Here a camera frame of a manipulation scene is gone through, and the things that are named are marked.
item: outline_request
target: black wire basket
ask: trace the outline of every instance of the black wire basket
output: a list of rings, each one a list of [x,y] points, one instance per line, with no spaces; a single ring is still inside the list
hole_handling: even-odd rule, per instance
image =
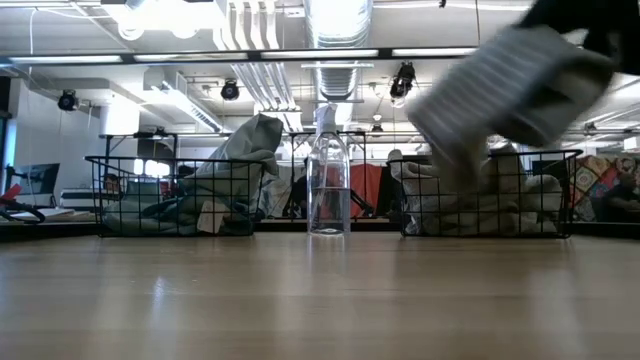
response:
[[[264,163],[89,156],[101,236],[249,236]]]
[[[475,191],[449,191],[429,157],[390,160],[404,236],[567,238],[580,150],[493,152]]]

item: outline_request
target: patterned fabric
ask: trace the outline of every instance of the patterned fabric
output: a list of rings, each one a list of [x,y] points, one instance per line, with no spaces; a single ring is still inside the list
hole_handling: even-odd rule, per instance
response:
[[[632,173],[640,180],[640,158],[621,155],[618,157],[585,156],[576,161],[576,169],[570,169],[570,193],[574,200],[574,219],[577,221],[597,221],[599,210],[597,199],[618,185],[620,173]]]
[[[590,197],[601,198],[609,191],[609,187],[605,184],[595,184],[589,191]]]
[[[596,221],[596,215],[593,212],[591,200],[585,197],[574,209],[574,220],[578,221]]]
[[[588,167],[591,171],[593,171],[596,175],[600,176],[605,171],[609,170],[611,164],[609,160],[597,156],[589,156],[587,157],[585,166]]]
[[[616,167],[619,172],[633,173],[636,170],[636,161],[629,156],[622,156],[616,159]]]
[[[591,186],[598,181],[598,176],[588,169],[587,167],[581,167],[576,173],[576,187],[582,191],[587,192],[591,189]]]

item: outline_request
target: black spotlight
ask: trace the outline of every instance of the black spotlight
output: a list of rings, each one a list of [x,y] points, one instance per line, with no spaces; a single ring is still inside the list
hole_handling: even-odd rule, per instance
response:
[[[225,81],[222,91],[220,91],[220,96],[227,101],[236,100],[240,96],[240,89],[238,89],[237,83],[236,79]]]
[[[63,90],[58,99],[58,108],[63,111],[76,111],[79,104],[75,90]]]
[[[389,95],[392,99],[403,99],[411,88],[413,87],[413,81],[416,79],[416,69],[413,68],[413,63],[405,61],[402,63],[400,70],[393,77],[393,84]]]
[[[384,132],[384,129],[380,124],[373,124],[373,126],[371,127],[371,132]],[[375,138],[380,137],[380,135],[372,135],[372,136]]]

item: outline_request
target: computer monitor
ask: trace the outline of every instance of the computer monitor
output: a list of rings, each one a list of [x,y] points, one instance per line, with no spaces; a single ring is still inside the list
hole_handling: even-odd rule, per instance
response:
[[[12,184],[20,184],[22,187],[20,195],[53,194],[58,170],[60,170],[60,164],[17,166],[13,173],[10,173],[12,175],[10,181]]]

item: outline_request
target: ceiling light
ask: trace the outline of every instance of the ceiling light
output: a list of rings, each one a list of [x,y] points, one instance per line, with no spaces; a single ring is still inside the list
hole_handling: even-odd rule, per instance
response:
[[[82,7],[100,6],[100,1],[78,1]],[[0,8],[71,8],[67,1],[1,1]]]
[[[433,48],[433,49],[394,49],[393,57],[410,56],[466,56],[476,50],[475,47]]]
[[[247,53],[238,52],[217,52],[205,54],[151,54],[151,55],[133,55],[133,58],[139,62],[161,62],[161,61],[228,61],[228,60],[247,60]]]
[[[349,64],[339,64],[339,63],[312,63],[312,64],[302,64],[300,65],[302,69],[371,69],[373,68],[372,63],[349,63]]]
[[[267,51],[262,53],[262,58],[267,60],[292,60],[292,59],[349,59],[349,58],[374,58],[378,56],[376,49],[336,49],[336,50],[293,50],[293,51]]]
[[[18,56],[9,60],[19,65],[62,65],[91,63],[121,63],[119,55],[83,55],[83,56]]]
[[[384,1],[382,3],[374,3],[373,7],[375,9],[420,9],[420,8],[439,8],[440,4],[433,1],[399,1],[398,3]],[[476,10],[476,3],[469,1],[467,4],[464,3],[447,3],[447,8],[458,8],[458,9],[468,9],[468,10]],[[514,12],[523,12],[527,11],[531,8],[529,5],[483,5],[478,4],[478,10],[484,11],[514,11]]]

